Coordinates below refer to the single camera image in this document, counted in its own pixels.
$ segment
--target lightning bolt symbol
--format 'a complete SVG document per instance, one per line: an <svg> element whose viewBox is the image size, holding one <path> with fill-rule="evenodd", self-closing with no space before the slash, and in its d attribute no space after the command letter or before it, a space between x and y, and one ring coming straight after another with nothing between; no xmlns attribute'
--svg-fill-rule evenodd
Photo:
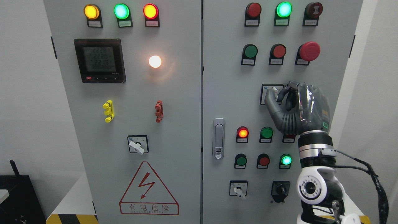
<svg viewBox="0 0 398 224"><path fill-rule="evenodd" d="M145 194L141 195L141 199L143 199L144 197L146 197L146 193L149 191L149 189L151 189L151 187L156 183L156 182L151 182L151 183L147 183L147 184L143 184L143 182L149 177L150 173L146 173L145 177L142 179L140 185L138 185L138 187L143 187L143 186L147 186L150 185L150 187L148 188L148 190L145 192Z"/></svg>

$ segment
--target red emergency stop button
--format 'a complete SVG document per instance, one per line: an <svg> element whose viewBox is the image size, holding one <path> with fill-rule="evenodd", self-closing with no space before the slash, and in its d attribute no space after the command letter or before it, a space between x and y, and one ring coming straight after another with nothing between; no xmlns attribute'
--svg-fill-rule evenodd
<svg viewBox="0 0 398 224"><path fill-rule="evenodd" d="M305 14L312 19L319 18L322 14L323 6L319 2L312 2L305 7Z"/></svg>
<svg viewBox="0 0 398 224"><path fill-rule="evenodd" d="M268 157L263 157L260 159L260 165L262 166L267 166L269 164L269 158Z"/></svg>
<svg viewBox="0 0 398 224"><path fill-rule="evenodd" d="M250 18L257 18L261 13L261 5L258 3L250 3L246 7L246 14Z"/></svg>
<svg viewBox="0 0 398 224"><path fill-rule="evenodd" d="M299 53L303 60L313 61L321 53L321 47L317 42L310 41L301 45Z"/></svg>

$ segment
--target gray metal panel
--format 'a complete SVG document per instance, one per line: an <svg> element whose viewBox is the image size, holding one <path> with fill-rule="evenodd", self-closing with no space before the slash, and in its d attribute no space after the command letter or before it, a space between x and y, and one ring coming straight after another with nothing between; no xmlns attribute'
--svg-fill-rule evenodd
<svg viewBox="0 0 398 224"><path fill-rule="evenodd" d="M331 116L336 107L344 70L357 24L361 0L321 1L324 10L319 26L303 27L304 9L311 1L290 1L293 12L287 27L274 27L275 8L280 1L260 0L259 27L244 27L244 13L250 1L204 2L204 114L203 114L203 223L295 223L301 211L295 183L300 173L297 143L282 143L265 106L259 104L261 84L286 84L289 80L320 86L329 98ZM320 56L309 66L295 65L300 45L315 41ZM240 64L242 49L252 43L258 48L255 66ZM276 44L287 48L282 66L268 65ZM224 158L212 156L212 124L224 118ZM236 130L249 129L249 142L236 143ZM272 143L259 143L260 130L274 130ZM246 169L234 169L239 153L247 156ZM257 169L257 156L267 153L268 169ZM291 169L278 169L279 158L288 153ZM247 180L246 200L229 196L230 180ZM285 203L272 201L272 181L290 181Z"/></svg>
<svg viewBox="0 0 398 224"><path fill-rule="evenodd" d="M126 2L133 28L118 28L113 13L118 1L44 2L100 223L199 223L201 1L153 1L160 9L160 28L145 28L142 8L148 2L143 0ZM87 27L86 4L100 7L103 29ZM83 84L76 38L120 38L126 83ZM160 68L149 67L151 55L162 58ZM107 100L115 107L115 118L108 124L102 109ZM159 124L154 114L158 100L163 101L165 116ZM148 135L149 153L130 154L128 135ZM119 201L144 160L179 203L178 216L121 214Z"/></svg>

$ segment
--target white glowing light bulb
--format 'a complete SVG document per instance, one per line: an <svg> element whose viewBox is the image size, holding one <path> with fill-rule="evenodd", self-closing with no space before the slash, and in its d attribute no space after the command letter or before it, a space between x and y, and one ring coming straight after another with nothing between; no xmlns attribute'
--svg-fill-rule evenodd
<svg viewBox="0 0 398 224"><path fill-rule="evenodd" d="M159 56L153 55L152 57L149 58L149 65L152 68L158 68L161 64L162 64L162 59Z"/></svg>

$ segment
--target warning sign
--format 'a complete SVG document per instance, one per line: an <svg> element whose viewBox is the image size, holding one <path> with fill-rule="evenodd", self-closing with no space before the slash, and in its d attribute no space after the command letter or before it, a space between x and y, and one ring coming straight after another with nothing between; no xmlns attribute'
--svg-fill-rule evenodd
<svg viewBox="0 0 398 224"><path fill-rule="evenodd" d="M178 202L147 161L141 163L119 206L122 214L179 214Z"/></svg>

